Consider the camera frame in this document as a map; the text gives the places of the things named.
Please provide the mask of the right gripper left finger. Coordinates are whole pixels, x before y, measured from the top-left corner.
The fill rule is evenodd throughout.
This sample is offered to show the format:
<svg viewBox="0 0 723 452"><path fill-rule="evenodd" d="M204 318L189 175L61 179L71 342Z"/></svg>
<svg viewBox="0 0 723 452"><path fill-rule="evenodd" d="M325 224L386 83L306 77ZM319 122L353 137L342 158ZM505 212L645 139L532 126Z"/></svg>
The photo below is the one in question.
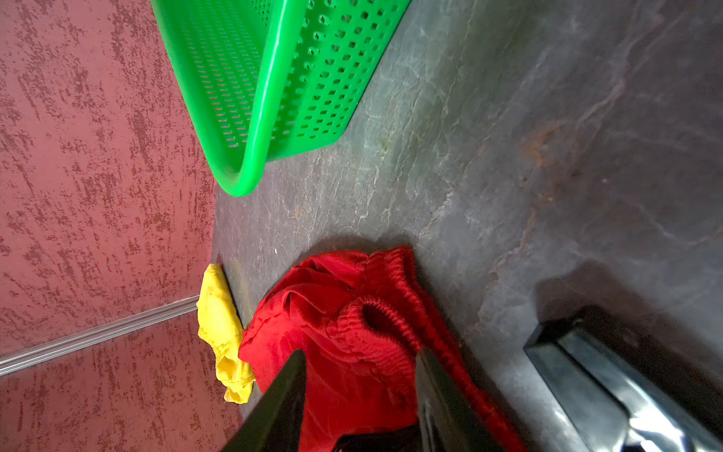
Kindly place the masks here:
<svg viewBox="0 0 723 452"><path fill-rule="evenodd" d="M295 350L222 451L298 451L305 395L306 358Z"/></svg>

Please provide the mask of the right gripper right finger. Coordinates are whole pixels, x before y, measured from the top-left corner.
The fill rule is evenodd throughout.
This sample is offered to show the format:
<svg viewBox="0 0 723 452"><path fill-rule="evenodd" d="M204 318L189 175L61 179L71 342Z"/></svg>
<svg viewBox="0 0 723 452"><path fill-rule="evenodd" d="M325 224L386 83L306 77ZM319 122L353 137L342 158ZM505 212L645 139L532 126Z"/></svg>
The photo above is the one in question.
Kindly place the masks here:
<svg viewBox="0 0 723 452"><path fill-rule="evenodd" d="M415 385L425 451L501 451L432 350L416 356Z"/></svg>

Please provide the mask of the yellow shorts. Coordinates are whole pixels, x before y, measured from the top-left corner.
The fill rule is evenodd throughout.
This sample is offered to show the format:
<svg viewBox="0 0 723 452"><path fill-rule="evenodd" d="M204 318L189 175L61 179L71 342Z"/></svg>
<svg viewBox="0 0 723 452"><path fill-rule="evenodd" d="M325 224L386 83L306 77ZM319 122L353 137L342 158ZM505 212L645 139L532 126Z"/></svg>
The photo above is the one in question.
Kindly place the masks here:
<svg viewBox="0 0 723 452"><path fill-rule="evenodd" d="M203 273L197 319L198 336L212 348L216 377L226 388L224 400L247 404L255 376L250 364L238 357L244 330L221 265L210 264Z"/></svg>

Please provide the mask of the red shorts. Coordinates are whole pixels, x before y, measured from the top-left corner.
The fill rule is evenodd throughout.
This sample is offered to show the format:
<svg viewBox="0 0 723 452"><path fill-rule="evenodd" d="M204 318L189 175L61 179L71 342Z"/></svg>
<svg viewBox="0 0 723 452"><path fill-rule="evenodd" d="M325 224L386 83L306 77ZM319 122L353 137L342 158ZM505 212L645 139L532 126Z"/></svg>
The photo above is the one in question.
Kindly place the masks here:
<svg viewBox="0 0 723 452"><path fill-rule="evenodd" d="M327 252L292 267L263 299L239 358L267 390L291 354L306 358L299 447L330 451L348 434L384 433L418 419L415 361L431 350L493 437L525 449L514 425L474 385L456 337L420 286L402 246Z"/></svg>

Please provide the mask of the green plastic basket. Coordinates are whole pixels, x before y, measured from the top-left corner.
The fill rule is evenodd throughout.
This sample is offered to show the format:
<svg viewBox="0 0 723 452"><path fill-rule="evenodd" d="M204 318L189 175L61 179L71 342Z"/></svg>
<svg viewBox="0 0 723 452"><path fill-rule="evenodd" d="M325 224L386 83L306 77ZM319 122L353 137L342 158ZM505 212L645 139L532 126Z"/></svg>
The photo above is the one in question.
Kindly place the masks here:
<svg viewBox="0 0 723 452"><path fill-rule="evenodd" d="M229 195L343 135L405 1L156 1L206 161Z"/></svg>

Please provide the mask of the black metal bracket stand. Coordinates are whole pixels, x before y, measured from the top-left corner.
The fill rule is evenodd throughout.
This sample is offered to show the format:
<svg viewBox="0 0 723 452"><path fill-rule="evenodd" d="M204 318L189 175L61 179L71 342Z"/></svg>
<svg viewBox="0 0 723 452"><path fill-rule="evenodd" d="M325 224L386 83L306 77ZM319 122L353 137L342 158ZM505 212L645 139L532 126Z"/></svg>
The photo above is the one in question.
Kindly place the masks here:
<svg viewBox="0 0 723 452"><path fill-rule="evenodd" d="M525 353L590 451L719 451L722 390L599 307L540 323Z"/></svg>

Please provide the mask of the left corner aluminium post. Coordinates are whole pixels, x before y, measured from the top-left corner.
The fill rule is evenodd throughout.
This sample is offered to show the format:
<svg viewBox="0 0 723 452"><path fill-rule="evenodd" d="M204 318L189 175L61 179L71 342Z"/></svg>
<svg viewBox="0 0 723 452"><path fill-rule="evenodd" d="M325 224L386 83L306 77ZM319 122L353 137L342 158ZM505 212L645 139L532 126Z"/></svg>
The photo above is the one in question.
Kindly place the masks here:
<svg viewBox="0 0 723 452"><path fill-rule="evenodd" d="M81 333L3 356L1 358L1 376L5 377L28 367L46 363L79 350L84 350L84 348L178 318L178 316L190 314L197 309L199 298L200 296L196 295L180 299L180 301L115 320L99 327L81 331Z"/></svg>

